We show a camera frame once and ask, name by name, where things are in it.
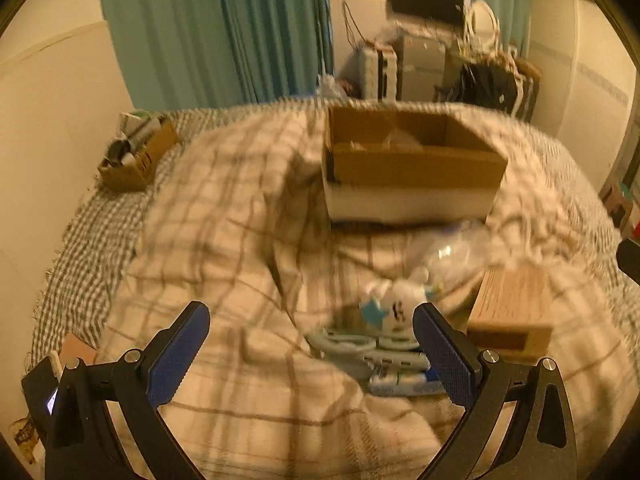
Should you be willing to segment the orange notebook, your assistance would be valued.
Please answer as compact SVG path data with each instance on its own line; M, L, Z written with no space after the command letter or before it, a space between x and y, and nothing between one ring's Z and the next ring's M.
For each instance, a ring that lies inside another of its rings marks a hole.
M60 362L66 365L73 359L81 359L85 364L92 365L96 362L96 349L75 334L67 333L60 350Z

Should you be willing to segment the brown medicine box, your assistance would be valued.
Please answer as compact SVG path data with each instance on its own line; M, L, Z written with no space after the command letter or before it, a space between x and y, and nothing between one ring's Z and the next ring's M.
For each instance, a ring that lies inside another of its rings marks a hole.
M494 266L480 284L466 334L478 348L514 360L538 360L552 335L551 301L548 273L541 266Z

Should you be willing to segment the white suitcase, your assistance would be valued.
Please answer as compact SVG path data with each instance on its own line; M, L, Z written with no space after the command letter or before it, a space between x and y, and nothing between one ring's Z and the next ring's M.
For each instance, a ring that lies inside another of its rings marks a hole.
M397 54L389 44L363 44L358 49L360 96L393 102L397 96Z

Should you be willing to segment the teal curtain left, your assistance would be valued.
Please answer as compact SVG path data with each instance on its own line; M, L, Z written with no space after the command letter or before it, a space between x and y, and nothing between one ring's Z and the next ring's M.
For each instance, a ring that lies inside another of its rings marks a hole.
M241 104L219 0L100 0L134 107Z

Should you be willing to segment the open brown cardboard box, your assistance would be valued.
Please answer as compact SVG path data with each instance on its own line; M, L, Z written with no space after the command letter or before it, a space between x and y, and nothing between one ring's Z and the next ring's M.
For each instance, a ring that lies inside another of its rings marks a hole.
M506 159L450 113L332 106L322 182L334 222L485 219Z

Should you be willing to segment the silver mini fridge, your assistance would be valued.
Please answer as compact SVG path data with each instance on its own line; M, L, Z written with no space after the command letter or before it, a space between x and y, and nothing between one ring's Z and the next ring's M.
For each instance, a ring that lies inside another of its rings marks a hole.
M444 79L445 46L433 38L401 35L395 50L399 63L399 99L432 102L435 89Z

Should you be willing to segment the clear plastic bag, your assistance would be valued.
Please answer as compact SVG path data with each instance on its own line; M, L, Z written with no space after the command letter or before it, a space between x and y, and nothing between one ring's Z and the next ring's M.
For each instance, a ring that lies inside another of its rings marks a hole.
M416 234L405 253L408 279L443 295L485 271L491 259L491 234L483 222L462 220Z

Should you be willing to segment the white toy with blue star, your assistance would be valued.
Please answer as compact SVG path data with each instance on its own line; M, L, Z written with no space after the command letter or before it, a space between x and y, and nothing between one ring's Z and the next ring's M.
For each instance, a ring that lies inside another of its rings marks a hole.
M377 280L361 289L359 311L371 330L399 335L410 330L413 311L430 299L430 289L410 280Z

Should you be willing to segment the white louvered wardrobe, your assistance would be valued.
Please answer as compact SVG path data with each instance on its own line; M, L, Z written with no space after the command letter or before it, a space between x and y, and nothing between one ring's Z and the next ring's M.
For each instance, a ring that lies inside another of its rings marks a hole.
M568 149L598 190L634 109L634 62L593 0L529 1L527 58L542 73L532 123Z

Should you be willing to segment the chair with black jacket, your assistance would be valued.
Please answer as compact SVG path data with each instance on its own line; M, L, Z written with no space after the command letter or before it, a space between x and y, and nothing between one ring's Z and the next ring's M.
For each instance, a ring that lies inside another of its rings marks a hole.
M447 53L436 102L455 102L498 110L531 122L539 96L541 70L525 58L504 52L468 58Z

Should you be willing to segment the beige plaid blanket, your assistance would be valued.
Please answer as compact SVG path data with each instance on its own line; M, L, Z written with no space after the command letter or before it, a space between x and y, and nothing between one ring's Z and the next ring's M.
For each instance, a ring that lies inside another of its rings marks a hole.
M457 105L508 161L488 218L501 258L549 269L550 354L585 476L638 396L639 289L620 240L564 146L532 126ZM163 415L213 479L413 479L460 417L444 396L378 398L312 354L306 335L355 324L358 296L404 270L408 231L331 228L321 181L326 103L172 114L183 146L146 215L98 347L145 346L192 300L203 348Z

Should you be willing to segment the oval white vanity mirror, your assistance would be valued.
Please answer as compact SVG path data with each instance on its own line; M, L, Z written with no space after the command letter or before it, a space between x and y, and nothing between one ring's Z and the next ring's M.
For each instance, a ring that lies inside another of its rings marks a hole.
M475 0L466 14L466 38L478 52L497 50L500 41L500 24L494 11L485 0Z

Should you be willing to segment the teal curtain middle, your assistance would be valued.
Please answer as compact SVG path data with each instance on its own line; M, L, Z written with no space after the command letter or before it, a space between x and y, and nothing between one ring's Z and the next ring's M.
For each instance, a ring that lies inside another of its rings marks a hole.
M248 102L306 96L332 72L329 0L220 0Z

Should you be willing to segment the small cardboard box with clutter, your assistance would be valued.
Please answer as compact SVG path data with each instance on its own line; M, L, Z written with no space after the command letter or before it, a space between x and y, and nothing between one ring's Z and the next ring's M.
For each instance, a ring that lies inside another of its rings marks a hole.
M164 155L178 143L167 115L147 110L120 114L115 139L98 166L101 183L117 193L144 191Z

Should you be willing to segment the toothpaste tube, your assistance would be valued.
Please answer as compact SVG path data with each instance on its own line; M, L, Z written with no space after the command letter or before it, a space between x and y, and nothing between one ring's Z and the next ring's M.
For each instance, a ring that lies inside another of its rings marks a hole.
M445 391L434 370L394 370L379 367L368 381L375 396L430 396Z

